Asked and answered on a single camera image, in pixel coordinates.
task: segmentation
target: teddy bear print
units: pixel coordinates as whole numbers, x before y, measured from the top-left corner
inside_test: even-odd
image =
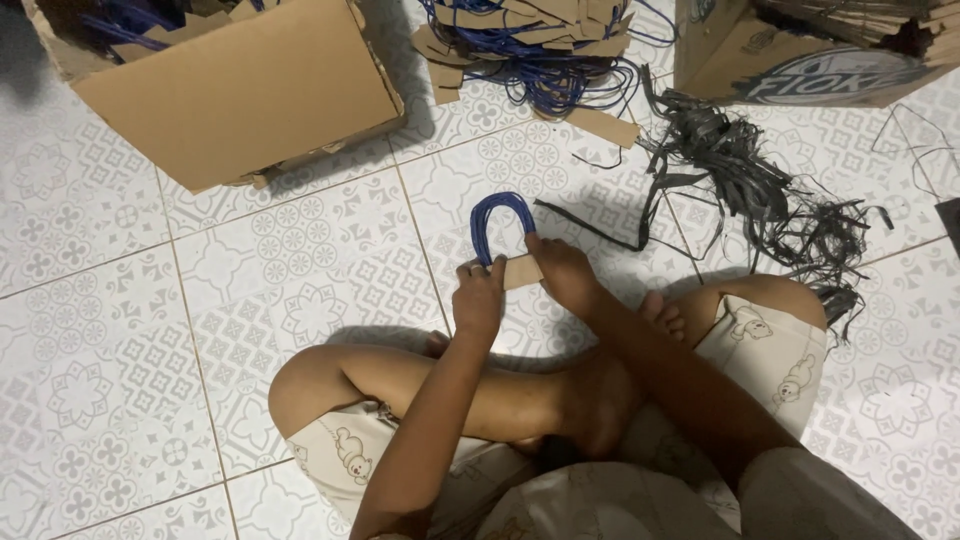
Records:
[[[347,473],[353,477],[353,481],[366,485],[370,479],[373,460],[363,457],[363,441],[351,437],[347,428],[337,430],[337,455],[344,462],[344,467],[347,467]]]
[[[810,379],[813,379],[813,366],[816,362],[817,360],[813,355],[807,355],[790,368],[789,373],[783,378],[783,382],[777,387],[777,393],[774,394],[774,404],[776,406],[800,399],[801,390],[810,384]]]
[[[733,312],[733,320],[736,321],[736,326],[733,327],[730,337],[736,341],[743,341],[745,333],[748,333],[753,339],[774,334],[774,331],[770,330],[770,326],[763,322],[763,317],[751,307],[738,307]]]

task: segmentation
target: box flap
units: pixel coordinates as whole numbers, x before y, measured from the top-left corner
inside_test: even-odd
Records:
[[[74,89],[188,189],[230,182],[400,115],[343,1],[284,4]]]

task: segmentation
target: cardboard box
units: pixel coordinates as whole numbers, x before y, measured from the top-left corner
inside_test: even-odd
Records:
[[[265,12],[244,2],[238,16],[212,24],[212,15],[160,52],[127,45],[146,52],[122,65],[86,45],[75,13],[88,1],[25,7],[63,79],[191,191],[262,187],[270,167],[288,169],[406,121],[351,0],[284,0]]]
[[[674,88],[720,103],[886,107],[958,65],[798,37],[749,0],[677,2],[677,21]]]

